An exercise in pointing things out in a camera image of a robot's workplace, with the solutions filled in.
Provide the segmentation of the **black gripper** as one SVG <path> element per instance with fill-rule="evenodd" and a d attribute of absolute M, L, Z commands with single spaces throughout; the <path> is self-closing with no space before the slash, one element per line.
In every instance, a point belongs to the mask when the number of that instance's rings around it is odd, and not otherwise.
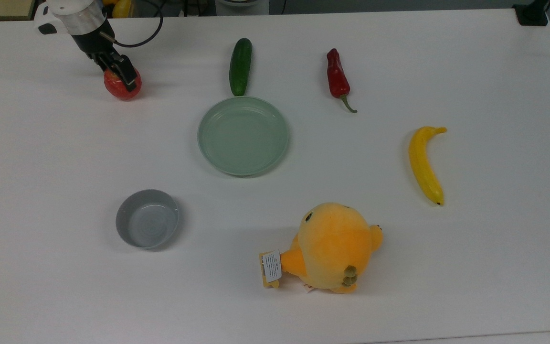
<path fill-rule="evenodd" d="M 138 91 L 138 73 L 126 55 L 120 55 L 113 47 L 113 42 L 103 37 L 100 33 L 114 38 L 115 33 L 109 20 L 105 21 L 94 31 L 82 35 L 72 35 L 72 39 L 92 61 L 105 73 L 113 72 L 124 84 L 128 92 Z"/>

